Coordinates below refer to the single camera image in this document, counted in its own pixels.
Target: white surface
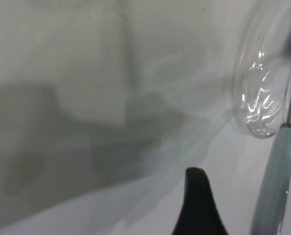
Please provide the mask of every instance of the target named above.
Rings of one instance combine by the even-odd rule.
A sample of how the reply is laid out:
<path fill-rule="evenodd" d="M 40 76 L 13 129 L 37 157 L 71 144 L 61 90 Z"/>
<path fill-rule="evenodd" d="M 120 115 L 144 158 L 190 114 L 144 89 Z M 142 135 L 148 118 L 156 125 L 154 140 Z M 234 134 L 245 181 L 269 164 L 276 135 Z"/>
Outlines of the white surface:
<path fill-rule="evenodd" d="M 247 235 L 272 143 L 227 95 L 251 2 L 0 0 L 0 235 L 170 234 L 193 165 Z"/>

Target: light blue handle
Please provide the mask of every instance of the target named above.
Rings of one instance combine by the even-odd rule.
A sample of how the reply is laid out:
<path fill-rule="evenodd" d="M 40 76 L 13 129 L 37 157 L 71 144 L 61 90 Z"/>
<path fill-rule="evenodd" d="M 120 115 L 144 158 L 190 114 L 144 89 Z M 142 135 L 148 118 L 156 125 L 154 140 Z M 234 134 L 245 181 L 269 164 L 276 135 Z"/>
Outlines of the light blue handle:
<path fill-rule="evenodd" d="M 291 178 L 291 129 L 281 128 L 273 142 L 251 226 L 251 235 L 278 235 Z"/>

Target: white tabletop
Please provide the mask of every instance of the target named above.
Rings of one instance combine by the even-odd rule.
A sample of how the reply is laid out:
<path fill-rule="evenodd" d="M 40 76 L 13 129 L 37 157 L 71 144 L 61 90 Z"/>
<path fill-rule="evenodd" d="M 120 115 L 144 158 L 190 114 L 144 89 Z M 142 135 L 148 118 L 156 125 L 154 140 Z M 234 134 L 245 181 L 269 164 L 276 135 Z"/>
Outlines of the white tabletop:
<path fill-rule="evenodd" d="M 247 235 L 272 144 L 231 109 L 251 5 L 0 0 L 0 235 L 168 235 L 189 166 Z"/>

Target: black object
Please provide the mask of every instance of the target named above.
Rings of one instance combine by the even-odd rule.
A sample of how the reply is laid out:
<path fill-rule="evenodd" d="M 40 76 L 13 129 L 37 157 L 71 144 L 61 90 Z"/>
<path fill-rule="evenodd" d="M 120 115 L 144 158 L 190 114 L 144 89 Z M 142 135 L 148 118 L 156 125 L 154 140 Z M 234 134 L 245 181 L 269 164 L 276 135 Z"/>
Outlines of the black object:
<path fill-rule="evenodd" d="M 184 202 L 173 235 L 227 235 L 208 177 L 202 169 L 186 170 Z"/>

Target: clear glass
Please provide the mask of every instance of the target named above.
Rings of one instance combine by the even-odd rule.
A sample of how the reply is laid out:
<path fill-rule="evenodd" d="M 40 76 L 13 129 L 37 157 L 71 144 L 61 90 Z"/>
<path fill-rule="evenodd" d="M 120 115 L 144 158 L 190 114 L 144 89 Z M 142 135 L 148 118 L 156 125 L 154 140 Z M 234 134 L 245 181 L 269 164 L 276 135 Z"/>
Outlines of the clear glass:
<path fill-rule="evenodd" d="M 243 128 L 265 138 L 285 122 L 290 101 L 291 0 L 259 1 L 248 22 L 234 69 L 234 108 Z"/>

